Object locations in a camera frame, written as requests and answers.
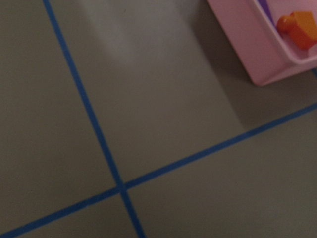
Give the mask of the purple toy block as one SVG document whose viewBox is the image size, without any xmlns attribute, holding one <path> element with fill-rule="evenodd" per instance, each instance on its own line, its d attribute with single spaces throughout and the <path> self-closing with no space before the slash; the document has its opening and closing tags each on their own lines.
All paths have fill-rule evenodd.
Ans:
<svg viewBox="0 0 317 238">
<path fill-rule="evenodd" d="M 263 11 L 265 12 L 265 14 L 267 15 L 268 19 L 270 20 L 270 22 L 272 24 L 274 24 L 267 0 L 258 0 L 259 5 L 262 7 Z"/>
</svg>

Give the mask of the orange toy block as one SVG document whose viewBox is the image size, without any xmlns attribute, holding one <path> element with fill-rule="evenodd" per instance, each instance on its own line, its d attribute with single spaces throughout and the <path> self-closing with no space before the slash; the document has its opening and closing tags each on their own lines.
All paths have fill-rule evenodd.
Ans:
<svg viewBox="0 0 317 238">
<path fill-rule="evenodd" d="M 277 21 L 279 33 L 286 34 L 301 50 L 309 50 L 317 43 L 317 24 L 311 11 L 294 11 Z"/>
</svg>

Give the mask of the pink plastic box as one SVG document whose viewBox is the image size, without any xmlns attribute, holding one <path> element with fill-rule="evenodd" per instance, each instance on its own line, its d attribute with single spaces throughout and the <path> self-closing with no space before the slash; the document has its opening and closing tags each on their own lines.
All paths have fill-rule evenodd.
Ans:
<svg viewBox="0 0 317 238">
<path fill-rule="evenodd" d="M 267 0 L 274 24 L 257 0 L 210 0 L 208 4 L 251 81 L 271 84 L 317 66 L 317 48 L 300 50 L 276 29 L 278 19 L 294 11 L 317 13 L 315 0 Z"/>
</svg>

